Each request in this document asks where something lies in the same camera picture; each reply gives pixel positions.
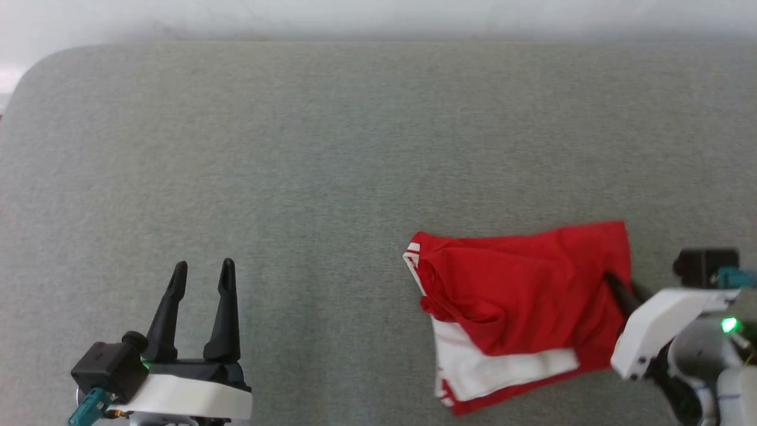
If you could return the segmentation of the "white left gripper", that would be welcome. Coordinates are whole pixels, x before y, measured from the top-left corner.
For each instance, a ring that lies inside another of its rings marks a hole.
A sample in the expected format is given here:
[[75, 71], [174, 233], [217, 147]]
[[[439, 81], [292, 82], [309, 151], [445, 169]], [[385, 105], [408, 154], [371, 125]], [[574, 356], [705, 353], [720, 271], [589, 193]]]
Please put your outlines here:
[[178, 360], [174, 344], [179, 304], [186, 293], [187, 263], [178, 262], [148, 329], [143, 359], [149, 374], [127, 404], [112, 404], [109, 418], [131, 422], [248, 421], [253, 395], [240, 364], [235, 263], [222, 262], [219, 304], [205, 360]]

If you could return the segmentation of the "red and white t-shirt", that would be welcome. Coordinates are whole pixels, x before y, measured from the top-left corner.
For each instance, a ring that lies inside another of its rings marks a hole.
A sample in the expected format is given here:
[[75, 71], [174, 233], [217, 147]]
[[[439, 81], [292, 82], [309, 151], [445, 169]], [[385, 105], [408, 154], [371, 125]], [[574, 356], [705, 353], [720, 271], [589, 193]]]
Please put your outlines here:
[[403, 253], [430, 316], [435, 396], [454, 415], [610, 367], [630, 288], [623, 221], [455, 239], [418, 232]]

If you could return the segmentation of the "grey fabric sofa seat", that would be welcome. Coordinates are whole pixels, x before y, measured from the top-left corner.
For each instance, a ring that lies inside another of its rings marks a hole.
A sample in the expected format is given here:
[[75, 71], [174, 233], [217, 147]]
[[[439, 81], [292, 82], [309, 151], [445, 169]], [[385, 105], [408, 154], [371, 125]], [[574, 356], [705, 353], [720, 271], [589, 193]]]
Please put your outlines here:
[[611, 370], [463, 417], [434, 396], [414, 233], [612, 219], [649, 289], [685, 246], [757, 264], [757, 44], [59, 52], [0, 119], [0, 426], [64, 426], [71, 367], [146, 332], [182, 260], [199, 358], [225, 258], [254, 426], [669, 426]]

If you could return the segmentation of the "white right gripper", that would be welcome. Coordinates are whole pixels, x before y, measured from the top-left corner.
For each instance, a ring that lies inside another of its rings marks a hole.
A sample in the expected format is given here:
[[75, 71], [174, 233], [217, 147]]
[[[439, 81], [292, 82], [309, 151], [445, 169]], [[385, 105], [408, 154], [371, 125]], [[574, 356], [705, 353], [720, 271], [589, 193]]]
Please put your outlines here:
[[665, 288], [655, 294], [638, 282], [628, 288], [613, 272], [604, 273], [604, 280], [628, 318], [611, 357], [611, 366], [624, 380], [645, 375], [651, 360], [695, 319], [724, 312], [740, 296], [738, 288]]

